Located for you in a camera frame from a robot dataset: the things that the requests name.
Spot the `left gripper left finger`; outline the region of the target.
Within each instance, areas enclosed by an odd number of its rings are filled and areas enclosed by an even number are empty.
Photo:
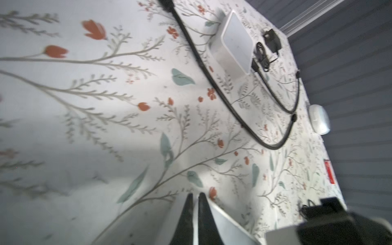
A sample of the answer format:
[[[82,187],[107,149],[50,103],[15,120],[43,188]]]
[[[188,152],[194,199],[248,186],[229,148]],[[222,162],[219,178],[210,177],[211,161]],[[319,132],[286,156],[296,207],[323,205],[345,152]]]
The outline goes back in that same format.
[[[193,228],[193,194],[189,193],[181,208],[179,220],[174,230],[170,245],[192,245],[194,241]]]

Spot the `black power adapter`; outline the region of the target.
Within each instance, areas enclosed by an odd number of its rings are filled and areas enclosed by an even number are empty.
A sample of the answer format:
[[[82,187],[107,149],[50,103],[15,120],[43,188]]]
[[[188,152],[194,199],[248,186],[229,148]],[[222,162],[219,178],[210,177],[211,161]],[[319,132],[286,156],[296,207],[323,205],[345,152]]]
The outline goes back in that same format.
[[[305,220],[314,218],[317,216],[317,205],[314,201],[308,199],[307,204],[302,204],[299,208],[299,215]]]
[[[277,56],[274,60],[270,60],[266,53],[265,46],[261,42],[256,43],[254,51],[256,60],[261,65],[263,71],[268,72],[270,64],[275,62],[279,58],[279,51],[282,49],[282,45],[280,38],[273,29],[263,32],[262,37],[264,39],[264,44],[266,45],[266,47]]]

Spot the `white network switch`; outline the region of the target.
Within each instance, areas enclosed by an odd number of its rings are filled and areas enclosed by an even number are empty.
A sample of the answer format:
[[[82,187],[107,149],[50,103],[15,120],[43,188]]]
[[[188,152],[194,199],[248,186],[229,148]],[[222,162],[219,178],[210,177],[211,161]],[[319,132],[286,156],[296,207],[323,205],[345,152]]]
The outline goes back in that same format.
[[[220,24],[209,43],[210,53],[223,70],[234,80],[249,75],[254,40],[234,10]]]
[[[171,209],[165,217],[165,220],[154,241],[155,245],[169,245],[177,222],[179,220],[181,208],[188,194],[180,195],[174,201]],[[259,245],[260,242],[246,231],[239,223],[232,219],[220,207],[209,201],[209,206],[216,223],[220,237],[225,245]],[[193,245],[199,245],[198,241],[198,198],[193,200],[193,228],[194,241]]]

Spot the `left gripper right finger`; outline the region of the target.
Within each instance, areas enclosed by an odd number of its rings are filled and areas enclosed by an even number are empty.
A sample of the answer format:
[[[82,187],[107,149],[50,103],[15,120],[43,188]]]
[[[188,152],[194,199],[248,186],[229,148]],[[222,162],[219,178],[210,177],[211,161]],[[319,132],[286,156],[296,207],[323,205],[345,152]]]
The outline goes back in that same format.
[[[200,193],[198,205],[199,245],[224,245],[204,193]]]

